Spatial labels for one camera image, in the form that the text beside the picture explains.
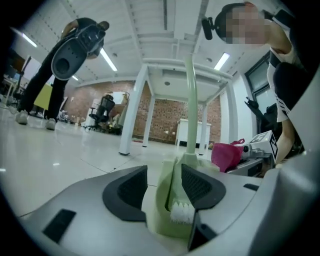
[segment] black pants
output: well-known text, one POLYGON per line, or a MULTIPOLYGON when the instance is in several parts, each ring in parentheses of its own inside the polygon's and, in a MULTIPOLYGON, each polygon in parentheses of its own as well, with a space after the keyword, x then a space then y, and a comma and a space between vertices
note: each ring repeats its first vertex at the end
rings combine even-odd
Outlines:
MULTIPOLYGON (((57 52, 59 47, 62 45, 62 43, 64 42, 61 41, 57 43, 55 47, 53 47, 51 52, 44 59, 38 72, 30 80, 24 92, 24 95, 21 99, 20 105, 18 107, 18 111, 25 110, 29 113, 32 110, 38 94, 44 87, 45 83, 52 76, 51 62, 55 53, 57 52)), ((49 108, 44 112, 44 116, 47 119, 53 118, 56 120, 59 114, 60 106, 64 100, 65 87, 67 82, 68 80, 62 81, 57 78, 54 79, 53 86, 52 86, 52 93, 51 93, 50 102, 49 102, 49 108)))

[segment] white column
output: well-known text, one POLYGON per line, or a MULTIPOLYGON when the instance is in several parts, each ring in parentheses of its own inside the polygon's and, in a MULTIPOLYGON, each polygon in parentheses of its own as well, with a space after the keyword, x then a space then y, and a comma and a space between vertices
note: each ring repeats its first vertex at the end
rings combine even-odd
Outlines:
POLYGON ((145 129, 144 129, 143 144, 142 144, 142 147, 144 148, 148 146, 149 133, 150 133, 152 115, 154 113, 154 108, 155 108, 155 102, 156 102, 156 97, 152 96, 149 104, 149 111, 148 111, 148 116, 146 118, 145 129))
POLYGON ((134 132, 138 106, 147 79, 147 74, 148 66, 146 64, 143 64, 135 80, 133 91, 130 94, 129 105, 124 119, 119 148, 119 154, 123 156, 127 156, 130 154, 132 134, 134 132))
POLYGON ((206 143, 206 136, 207 136, 207 119, 208 119, 208 105, 203 105, 202 110, 202 126, 201 126, 201 139, 200 139, 200 146, 199 146, 199 155, 203 156, 205 154, 205 143, 206 143))

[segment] person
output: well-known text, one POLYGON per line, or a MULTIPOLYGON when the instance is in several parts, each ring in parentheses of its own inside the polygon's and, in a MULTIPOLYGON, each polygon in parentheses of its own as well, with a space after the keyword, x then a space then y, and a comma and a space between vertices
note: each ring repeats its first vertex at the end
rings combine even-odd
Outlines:
MULTIPOLYGON (((68 23, 65 26, 64 30, 62 31, 60 41, 53 47, 53 49, 46 56, 38 72, 30 80, 24 92, 24 95, 18 107, 19 113, 15 117, 15 120, 19 124, 26 125, 28 123, 28 114, 32 110, 38 94, 42 90, 45 83, 53 75, 51 70, 51 62, 53 60, 55 53, 59 49, 59 47, 68 39, 74 37, 78 31, 90 25, 96 25, 96 24, 97 22, 95 22, 93 19, 83 17, 83 18, 75 19, 74 21, 68 23)), ((102 21, 98 25, 101 26, 101 28, 104 31, 109 29, 109 23, 107 21, 102 21)), ((97 58, 103 46, 104 46, 104 40, 102 40, 99 43, 98 48, 95 51, 89 54, 87 59, 92 60, 97 58)), ((59 80, 57 78, 54 79, 54 82, 52 85, 52 92, 50 96, 49 107, 48 107, 48 110, 46 110, 44 113, 44 117, 47 119, 45 127, 48 130, 55 130, 57 116, 59 114, 60 106, 64 100, 64 92, 65 92, 65 87, 67 82, 68 80, 59 80)))
MULTIPOLYGON (((271 13, 264 10, 259 11, 258 8, 250 2, 231 3, 222 8, 211 29, 215 30, 216 34, 228 44, 246 44, 253 47, 261 47, 268 44, 270 51, 275 54, 282 63, 295 66, 298 72, 303 70, 304 66, 289 37, 284 29, 273 21, 272 18, 271 13)), ((282 123, 282 133, 277 141, 278 154, 276 164, 279 164, 290 152, 295 142, 295 129, 288 117, 290 108, 287 106, 289 103, 286 105, 286 102, 291 101, 290 105, 293 107, 298 99, 296 99, 294 103, 292 103, 292 99, 290 99, 295 93, 292 84, 288 85, 288 82, 284 81, 285 84, 279 85, 279 83, 277 83, 275 86, 275 75, 281 77, 281 74, 276 74, 275 67, 270 63, 266 76, 276 98, 277 122, 282 123)))

